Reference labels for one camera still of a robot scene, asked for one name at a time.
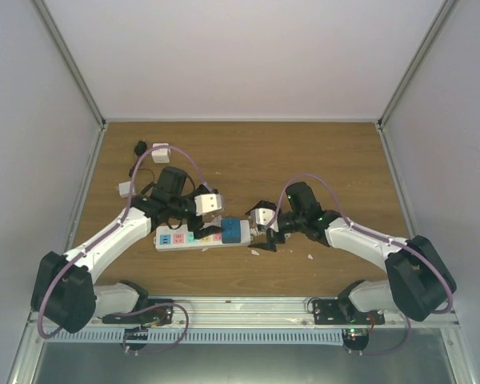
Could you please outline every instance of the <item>brown wooden surface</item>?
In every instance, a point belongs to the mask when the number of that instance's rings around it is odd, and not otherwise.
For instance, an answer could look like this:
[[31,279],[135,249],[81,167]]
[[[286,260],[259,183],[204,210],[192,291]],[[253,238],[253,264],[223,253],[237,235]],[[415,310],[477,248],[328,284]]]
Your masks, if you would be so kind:
[[[240,217],[260,199],[277,201],[293,175],[311,172],[336,191],[356,222],[406,236],[405,223],[384,152],[373,124],[365,123],[114,123],[110,124],[82,214],[76,244],[115,218],[125,205],[116,191],[128,180],[138,140],[168,142],[186,150],[206,180],[226,199],[222,216]],[[171,165],[198,177],[183,156]],[[148,158],[158,175],[161,166]],[[141,172],[138,190],[152,179]],[[334,209],[326,189],[306,180],[324,209]],[[289,208],[287,202],[283,209]],[[167,295],[336,295],[354,280],[385,277],[377,267],[341,250],[293,234],[277,253],[247,247],[157,252],[154,234],[129,248],[100,283],[128,279],[152,294]]]

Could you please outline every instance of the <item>white wall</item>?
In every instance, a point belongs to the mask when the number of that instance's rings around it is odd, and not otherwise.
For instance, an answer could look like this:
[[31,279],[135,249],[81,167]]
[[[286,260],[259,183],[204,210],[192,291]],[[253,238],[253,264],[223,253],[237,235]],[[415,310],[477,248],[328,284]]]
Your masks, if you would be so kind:
[[417,225],[457,280],[480,373],[480,0],[462,0],[387,127]]
[[379,118],[441,0],[47,0],[106,118]]
[[0,383],[61,251],[98,125],[30,2],[0,0]]

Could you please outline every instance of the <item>purple cable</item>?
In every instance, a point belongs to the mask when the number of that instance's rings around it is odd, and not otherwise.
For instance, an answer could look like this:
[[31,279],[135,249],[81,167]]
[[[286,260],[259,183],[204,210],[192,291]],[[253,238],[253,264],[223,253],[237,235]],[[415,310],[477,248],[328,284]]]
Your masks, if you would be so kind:
[[[392,354],[394,352],[397,352],[401,350],[404,346],[407,345],[407,343],[410,340],[410,320],[408,319],[407,316],[402,315],[403,319],[406,321],[406,338],[403,339],[403,341],[398,344],[394,348],[390,348],[388,350],[378,350],[375,352],[359,352],[359,356],[365,355],[365,356],[381,356],[384,354]],[[352,350],[350,348],[345,347],[346,350],[349,351],[349,353],[352,353]]]
[[419,252],[417,252],[416,250],[413,250],[412,248],[410,248],[408,245],[406,244],[402,244],[400,242],[395,242],[393,241],[391,238],[388,238],[386,236],[381,236],[379,234],[374,234],[373,232],[369,231],[369,230],[365,230],[364,228],[361,228],[359,226],[357,226],[354,222],[352,222],[345,214],[345,212],[343,211],[343,208],[338,200],[338,197],[336,196],[336,193],[333,191],[333,189],[329,186],[329,184],[327,184],[324,180],[322,180],[320,177],[314,175],[314,174],[297,174],[295,176],[293,176],[290,180],[288,180],[288,182],[285,184],[285,186],[282,188],[282,192],[281,194],[279,195],[279,200],[278,200],[278,204],[277,204],[277,207],[275,209],[275,215],[272,217],[272,219],[265,225],[265,229],[269,228],[274,222],[275,220],[277,219],[278,217],[278,213],[279,211],[281,210],[281,204],[282,204],[282,198],[284,197],[285,195],[285,192],[286,192],[286,188],[292,183],[293,180],[295,180],[296,178],[301,178],[301,177],[304,177],[304,176],[307,176],[309,178],[314,178],[315,180],[318,180],[321,184],[324,185],[325,188],[327,188],[327,190],[329,191],[330,193],[330,196],[333,198],[334,200],[334,204],[336,204],[336,207],[338,208],[338,211],[339,211],[339,214],[342,216],[343,220],[345,220],[345,223],[347,225],[349,225],[353,230],[356,230],[357,232],[359,232],[360,234],[364,234],[366,236],[369,236],[371,238],[374,238],[375,240],[379,240],[380,242],[384,242],[385,244],[394,244],[395,246],[398,246],[400,248],[402,248],[403,250],[406,250],[407,252],[409,252],[410,254],[412,254],[413,256],[415,256],[420,262],[422,262],[423,264],[425,264],[425,266],[434,274],[434,276],[436,277],[437,280],[439,280],[439,283],[442,285],[442,288],[445,290],[446,292],[446,307],[443,308],[442,310],[433,310],[432,313],[433,314],[447,314],[448,312],[451,311],[453,305],[454,305],[454,296],[451,292],[451,288],[450,286],[448,285],[448,282],[446,282],[446,280],[444,279],[443,276],[441,276],[441,274],[439,273],[439,271],[435,268],[435,266],[433,266],[422,254],[420,254]]
[[182,154],[183,156],[185,156],[188,161],[194,166],[195,170],[198,172],[198,176],[199,178],[201,179],[201,184],[203,184],[207,189],[208,191],[212,191],[212,188],[208,185],[208,183],[206,182],[204,176],[202,175],[202,172],[201,170],[199,169],[198,165],[195,163],[195,161],[188,155],[187,152],[185,152],[184,150],[180,150],[179,148],[177,148],[176,146],[170,146],[168,144],[163,144],[163,145],[160,145],[160,146],[154,146],[152,148],[149,148],[146,152],[144,152],[144,154],[142,154],[142,156],[140,158],[138,158],[137,160],[137,164],[135,164],[135,168],[134,168],[134,172],[132,173],[131,175],[131,182],[130,182],[130,192],[128,193],[128,199],[126,200],[126,208],[125,208],[125,212],[122,214],[121,216],[121,222],[124,222],[125,219],[126,219],[126,216],[128,215],[128,212],[130,211],[130,208],[131,208],[131,199],[133,197],[133,194],[134,194],[134,186],[135,186],[135,178],[137,177],[137,171],[138,169],[140,168],[141,166],[141,163],[144,161],[144,159],[146,158],[146,156],[148,154],[150,154],[151,152],[153,152],[154,150],[163,150],[165,148],[169,148],[171,150],[175,150],[176,152],[179,152],[180,154]]
[[202,172],[201,170],[199,169],[198,165],[196,164],[196,162],[188,155],[187,152],[185,152],[184,150],[180,150],[179,148],[177,148],[176,146],[169,146],[169,145],[160,145],[160,146],[154,146],[153,148],[149,148],[138,160],[137,160],[137,164],[135,164],[135,168],[134,168],[134,172],[132,173],[131,175],[131,182],[130,182],[130,192],[128,193],[128,199],[126,201],[126,208],[124,209],[124,213],[122,214],[122,216],[120,217],[119,219],[119,222],[116,222],[107,232],[105,232],[104,234],[102,234],[100,237],[98,237],[96,240],[94,240],[91,244],[89,244],[88,246],[86,246],[86,248],[84,249],[83,252],[80,252],[79,254],[77,254],[71,261],[69,261],[59,272],[58,274],[54,277],[54,279],[52,280],[51,284],[48,286],[48,289],[46,290],[46,293],[44,295],[44,297],[42,298],[42,301],[41,301],[41,305],[39,307],[39,314],[38,314],[38,322],[37,322],[37,326],[38,326],[38,332],[39,332],[39,336],[41,336],[42,338],[44,339],[48,339],[48,338],[52,338],[53,336],[55,336],[56,334],[58,334],[61,330],[62,330],[62,327],[60,326],[59,328],[57,328],[54,332],[52,332],[51,334],[47,334],[44,329],[42,328],[42,320],[44,319],[45,317],[45,311],[46,311],[46,306],[48,304],[48,301],[50,300],[50,296],[52,295],[52,293],[54,292],[54,289],[56,287],[56,285],[58,284],[58,282],[62,279],[62,277],[64,276],[64,274],[66,274],[66,272],[78,261],[80,260],[81,258],[85,257],[87,252],[89,252],[90,250],[92,250],[97,244],[99,244],[100,242],[102,242],[105,238],[108,238],[117,228],[119,228],[121,226],[121,224],[124,223],[124,221],[126,220],[126,216],[128,215],[128,212],[130,211],[130,208],[131,208],[131,200],[132,200],[132,197],[133,197],[133,194],[134,194],[134,185],[135,185],[135,178],[137,176],[137,171],[142,163],[142,161],[144,160],[144,158],[146,158],[146,156],[148,154],[150,154],[151,152],[153,152],[154,150],[162,150],[164,148],[170,148],[172,150],[175,150],[176,152],[179,152],[180,154],[182,154],[183,156],[185,156],[189,161],[190,163],[194,166],[195,170],[198,172],[198,175],[199,175],[199,178],[201,179],[201,183],[209,190],[209,191],[212,191],[212,189],[209,187],[208,183],[206,182],[206,180],[204,179],[204,176],[202,175]]
[[[185,338],[186,334],[189,331],[189,324],[190,324],[189,313],[186,311],[186,309],[183,306],[180,306],[179,304],[176,304],[175,302],[163,302],[163,303],[160,303],[160,304],[155,304],[154,306],[148,306],[147,308],[144,308],[142,310],[137,310],[135,312],[129,312],[128,314],[113,314],[114,316],[119,316],[119,317],[135,316],[137,314],[143,314],[144,312],[154,310],[155,308],[160,308],[161,306],[175,306],[176,308],[179,308],[180,310],[182,310],[183,314],[185,315],[185,329],[183,330],[182,334],[180,334],[179,338],[177,338],[174,342],[172,342],[168,346],[165,346],[165,347],[163,347],[159,350],[149,350],[149,351],[146,351],[146,352],[142,352],[142,354],[159,354],[160,352],[164,352],[166,350],[170,350],[170,349],[176,347],[176,345],[178,345]],[[128,353],[128,349],[126,347],[126,340],[127,340],[127,337],[125,337],[122,340],[122,347],[124,348],[125,352]]]

